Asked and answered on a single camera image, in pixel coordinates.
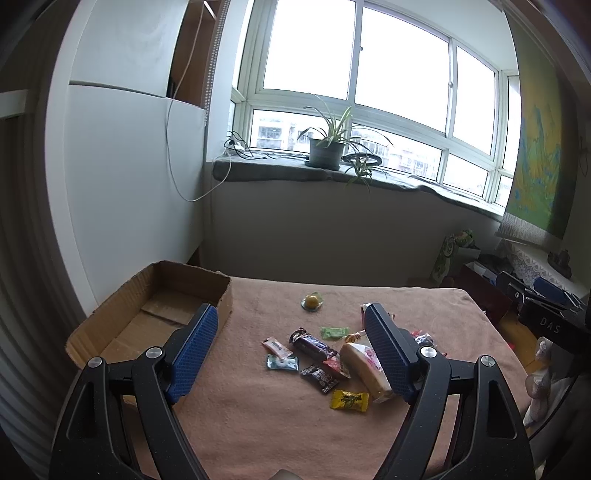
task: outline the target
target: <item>white cable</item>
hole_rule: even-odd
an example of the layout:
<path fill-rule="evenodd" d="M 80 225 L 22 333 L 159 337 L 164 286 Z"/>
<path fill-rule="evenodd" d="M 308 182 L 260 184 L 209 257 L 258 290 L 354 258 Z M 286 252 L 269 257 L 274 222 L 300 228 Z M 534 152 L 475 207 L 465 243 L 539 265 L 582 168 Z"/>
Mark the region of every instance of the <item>white cable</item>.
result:
<path fill-rule="evenodd" d="M 232 158 L 228 157 L 228 159 L 230 161 L 230 165 L 228 167 L 228 171 L 226 172 L 226 176 L 223 178 L 223 180 L 220 183 L 218 183 L 217 185 L 215 185 L 214 187 L 212 187 L 209 191 L 207 191 L 206 193 L 201 195 L 200 197 L 197 197 L 196 199 L 188 199 L 178 189 L 177 181 L 174 178 L 173 165 L 170 160 L 170 145 L 168 144 L 168 122 L 170 121 L 170 111 L 173 108 L 173 103 L 174 103 L 175 98 L 177 97 L 178 90 L 181 87 L 181 84 L 182 84 L 182 82 L 185 78 L 185 75 L 187 74 L 187 71 L 189 69 L 189 65 L 191 64 L 191 60 L 193 59 L 193 52 L 195 51 L 195 45 L 197 44 L 197 36 L 199 35 L 199 30 L 201 29 L 201 21 L 203 20 L 203 11 L 204 10 L 205 10 L 205 2 L 202 3 L 201 15 L 199 15 L 199 23 L 197 24 L 197 31 L 195 32 L 195 38 L 193 39 L 193 46 L 191 47 L 191 52 L 189 53 L 189 59 L 187 60 L 187 64 L 185 65 L 185 68 L 183 70 L 183 74 L 181 75 L 181 79 L 178 81 L 178 85 L 174 89 L 173 97 L 171 98 L 170 105 L 168 106 L 168 112 L 166 114 L 166 122 L 165 122 L 165 128 L 164 128 L 164 139 L 165 139 L 165 143 L 166 143 L 166 158 L 168 161 L 168 170 L 170 172 L 170 176 L 173 179 L 174 188 L 176 189 L 178 195 L 186 202 L 198 202 L 202 198 L 209 195 L 211 192 L 213 192 L 216 188 L 218 188 L 222 183 L 224 183 L 226 181 L 226 178 L 228 177 L 228 175 L 230 175 L 230 170 L 232 169 Z"/>

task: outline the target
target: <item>metal screw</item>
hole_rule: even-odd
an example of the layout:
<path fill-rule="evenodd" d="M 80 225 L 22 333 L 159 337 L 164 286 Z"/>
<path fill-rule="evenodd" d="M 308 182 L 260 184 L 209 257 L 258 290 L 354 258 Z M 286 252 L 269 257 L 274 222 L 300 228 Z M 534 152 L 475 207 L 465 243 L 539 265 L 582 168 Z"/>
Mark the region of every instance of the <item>metal screw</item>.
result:
<path fill-rule="evenodd" d="M 494 367 L 495 366 L 495 359 L 489 355 L 483 355 L 480 358 L 480 361 L 482 362 L 482 365 L 486 366 L 486 367 Z"/>
<path fill-rule="evenodd" d="M 153 346 L 152 348 L 148 348 L 148 350 L 146 351 L 146 356 L 148 358 L 158 358 L 160 355 L 162 355 L 162 349 L 157 346 Z"/>
<path fill-rule="evenodd" d="M 94 356 L 88 360 L 88 366 L 90 368 L 96 368 L 103 362 L 103 359 L 99 356 Z"/>
<path fill-rule="evenodd" d="M 435 350 L 432 346 L 424 346 L 421 348 L 421 355 L 426 356 L 427 358 L 433 358 L 437 355 L 437 350 Z"/>

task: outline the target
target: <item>window pane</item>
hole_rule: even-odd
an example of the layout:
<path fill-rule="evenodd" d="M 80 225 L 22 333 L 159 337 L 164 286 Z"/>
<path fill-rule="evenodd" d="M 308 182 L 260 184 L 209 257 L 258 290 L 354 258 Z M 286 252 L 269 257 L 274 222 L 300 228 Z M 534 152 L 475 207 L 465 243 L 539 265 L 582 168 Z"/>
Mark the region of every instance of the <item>window pane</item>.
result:
<path fill-rule="evenodd" d="M 495 72 L 458 47 L 453 136 L 490 155 L 494 124 Z"/>
<path fill-rule="evenodd" d="M 517 165 L 517 151 L 519 150 L 519 137 L 521 136 L 521 89 L 519 77 L 508 77 L 509 81 L 509 121 L 507 123 L 507 145 L 505 146 L 505 159 L 503 168 L 515 173 Z"/>
<path fill-rule="evenodd" d="M 236 52 L 236 60 L 234 62 L 234 76 L 232 77 L 232 86 L 238 88 L 238 76 L 240 75 L 240 65 L 242 64 L 242 54 L 244 53 L 244 42 L 246 41 L 246 31 L 248 30 L 248 22 L 251 20 L 252 5 L 254 0 L 248 0 L 246 4 L 246 12 L 244 20 L 242 21 L 242 28 L 240 29 L 240 37 L 238 37 L 238 51 Z"/>
<path fill-rule="evenodd" d="M 443 183 L 482 197 L 488 171 L 455 155 L 449 155 Z"/>
<path fill-rule="evenodd" d="M 432 180 L 437 179 L 441 150 L 400 135 L 374 130 L 356 125 L 353 127 L 351 136 L 363 137 L 363 140 L 359 140 L 359 142 L 367 147 L 371 153 L 382 157 L 384 167 Z M 392 142 L 392 145 L 382 135 L 387 137 Z"/>
<path fill-rule="evenodd" d="M 502 205 L 503 207 L 507 206 L 507 202 L 509 201 L 509 194 L 511 192 L 511 186 L 513 185 L 513 179 L 509 177 L 501 177 L 501 182 L 499 183 L 499 189 L 496 193 L 496 200 L 495 203 Z"/>
<path fill-rule="evenodd" d="M 390 15 L 363 9 L 355 102 L 443 132 L 449 94 L 449 45 Z"/>
<path fill-rule="evenodd" d="M 230 111 L 228 112 L 228 132 L 234 130 L 234 110 L 236 110 L 236 104 L 230 102 Z"/>
<path fill-rule="evenodd" d="M 354 33 L 351 0 L 279 0 L 263 88 L 346 99 Z"/>
<path fill-rule="evenodd" d="M 308 127 L 326 129 L 326 122 L 313 115 L 255 110 L 252 116 L 251 148 L 309 153 L 309 139 L 301 137 L 298 140 L 298 135 Z"/>

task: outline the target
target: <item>dark chocolate wrapper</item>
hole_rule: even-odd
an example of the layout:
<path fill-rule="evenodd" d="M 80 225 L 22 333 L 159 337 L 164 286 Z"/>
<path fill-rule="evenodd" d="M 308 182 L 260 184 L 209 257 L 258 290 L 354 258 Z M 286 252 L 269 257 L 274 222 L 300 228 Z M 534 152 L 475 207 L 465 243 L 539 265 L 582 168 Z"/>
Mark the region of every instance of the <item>dark chocolate wrapper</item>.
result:
<path fill-rule="evenodd" d="M 290 343 L 309 357 L 319 362 L 323 362 L 324 360 L 337 354 L 336 350 L 332 349 L 324 342 L 318 340 L 316 337 L 310 335 L 303 328 L 300 328 L 291 334 Z"/>
<path fill-rule="evenodd" d="M 316 385 L 323 394 L 327 394 L 332 388 L 338 385 L 339 381 L 332 378 L 317 365 L 304 368 L 300 375 L 309 382 Z"/>

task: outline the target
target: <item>window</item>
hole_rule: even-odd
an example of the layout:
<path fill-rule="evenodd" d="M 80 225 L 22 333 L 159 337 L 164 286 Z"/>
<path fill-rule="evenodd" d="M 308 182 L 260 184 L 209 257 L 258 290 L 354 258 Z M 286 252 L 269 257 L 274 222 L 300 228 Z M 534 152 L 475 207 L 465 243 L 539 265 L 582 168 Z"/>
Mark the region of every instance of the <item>window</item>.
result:
<path fill-rule="evenodd" d="M 511 192 L 511 185 L 513 184 L 513 180 L 509 177 L 502 176 L 501 181 L 499 182 L 499 189 L 496 192 L 496 199 L 495 203 L 501 205 L 502 207 L 507 206 L 507 202 L 509 201 L 509 194 Z"/>
<path fill-rule="evenodd" d="M 495 72 L 457 48 L 457 106 L 454 137 L 491 153 L 495 127 Z"/>
<path fill-rule="evenodd" d="M 521 90 L 519 89 L 519 77 L 516 75 L 507 77 L 507 84 L 509 90 L 509 121 L 507 122 L 507 144 L 505 147 L 503 168 L 511 173 L 515 173 L 519 137 L 521 135 Z"/>
<path fill-rule="evenodd" d="M 240 76 L 240 65 L 242 64 L 242 54 L 244 53 L 244 42 L 246 41 L 246 32 L 248 29 L 248 22 L 251 19 L 252 6 L 254 0 L 248 0 L 246 4 L 246 12 L 240 30 L 240 37 L 238 38 L 238 51 L 236 52 L 236 60 L 234 61 L 234 75 L 232 76 L 232 86 L 238 88 L 238 77 Z"/>
<path fill-rule="evenodd" d="M 263 88 L 346 99 L 354 31 L 352 0 L 279 0 Z"/>
<path fill-rule="evenodd" d="M 403 20 L 363 9 L 355 102 L 443 132 L 449 45 Z"/>
<path fill-rule="evenodd" d="M 309 153 L 310 142 L 299 135 L 308 127 L 325 127 L 317 116 L 255 110 L 252 116 L 251 148 L 272 148 Z"/>
<path fill-rule="evenodd" d="M 236 104 L 230 102 L 230 111 L 228 112 L 228 133 L 234 130 L 234 112 L 236 111 Z"/>
<path fill-rule="evenodd" d="M 443 183 L 482 197 L 487 176 L 484 168 L 450 154 Z"/>
<path fill-rule="evenodd" d="M 300 134 L 326 124 L 305 107 L 352 107 L 349 135 L 384 167 L 506 203 L 521 123 L 515 73 L 367 0 L 254 0 L 251 17 L 235 125 L 251 148 L 308 153 L 311 134 Z"/>
<path fill-rule="evenodd" d="M 371 153 L 382 157 L 384 167 L 431 180 L 437 178 L 441 150 L 400 135 L 372 131 L 360 125 L 353 127 L 351 135 L 364 137 L 365 140 L 361 140 L 360 143 L 369 147 Z"/>

